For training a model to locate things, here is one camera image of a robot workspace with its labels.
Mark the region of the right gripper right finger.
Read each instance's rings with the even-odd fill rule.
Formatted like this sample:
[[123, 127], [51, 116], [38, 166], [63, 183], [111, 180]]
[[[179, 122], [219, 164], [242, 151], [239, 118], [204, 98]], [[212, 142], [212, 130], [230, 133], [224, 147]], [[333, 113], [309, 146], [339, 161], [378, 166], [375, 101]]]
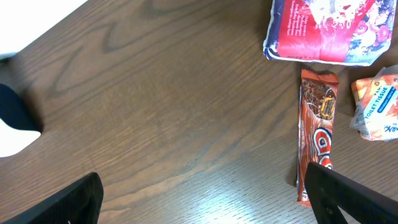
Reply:
[[360, 223], [397, 223], [397, 201], [320, 164], [308, 164], [304, 184], [318, 223], [346, 223], [342, 210]]

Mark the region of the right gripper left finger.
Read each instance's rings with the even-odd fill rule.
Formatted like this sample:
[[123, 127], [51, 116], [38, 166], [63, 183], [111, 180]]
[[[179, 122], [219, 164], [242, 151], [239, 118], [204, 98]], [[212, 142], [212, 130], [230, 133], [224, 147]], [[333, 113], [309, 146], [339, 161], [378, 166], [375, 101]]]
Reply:
[[97, 224], [103, 196], [101, 179], [91, 172], [5, 223]]

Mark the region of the orange snack bar wrapper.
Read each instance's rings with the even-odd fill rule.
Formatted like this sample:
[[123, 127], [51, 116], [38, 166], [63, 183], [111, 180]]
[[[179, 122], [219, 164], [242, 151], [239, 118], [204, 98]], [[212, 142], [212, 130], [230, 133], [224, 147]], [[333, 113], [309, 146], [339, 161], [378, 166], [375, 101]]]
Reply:
[[333, 168], [330, 154], [338, 85], [338, 76], [334, 73], [319, 73], [309, 69], [301, 71], [297, 203], [304, 207], [311, 207], [304, 186], [308, 164], [316, 162], [326, 168]]

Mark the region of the small orange snack box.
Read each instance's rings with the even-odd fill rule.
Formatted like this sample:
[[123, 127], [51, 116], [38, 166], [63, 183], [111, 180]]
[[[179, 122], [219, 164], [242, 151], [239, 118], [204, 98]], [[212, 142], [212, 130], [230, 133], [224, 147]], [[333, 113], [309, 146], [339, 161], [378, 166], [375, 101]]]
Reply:
[[397, 139], [397, 66], [351, 84], [356, 110], [350, 126], [368, 141]]

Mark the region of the purple red noodle packet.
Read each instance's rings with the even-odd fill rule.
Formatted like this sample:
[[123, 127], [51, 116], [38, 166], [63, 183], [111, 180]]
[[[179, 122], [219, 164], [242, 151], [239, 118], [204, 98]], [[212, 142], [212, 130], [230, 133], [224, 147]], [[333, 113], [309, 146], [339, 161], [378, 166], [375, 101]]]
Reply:
[[370, 66], [391, 45], [396, 6], [397, 0], [274, 0], [264, 55]]

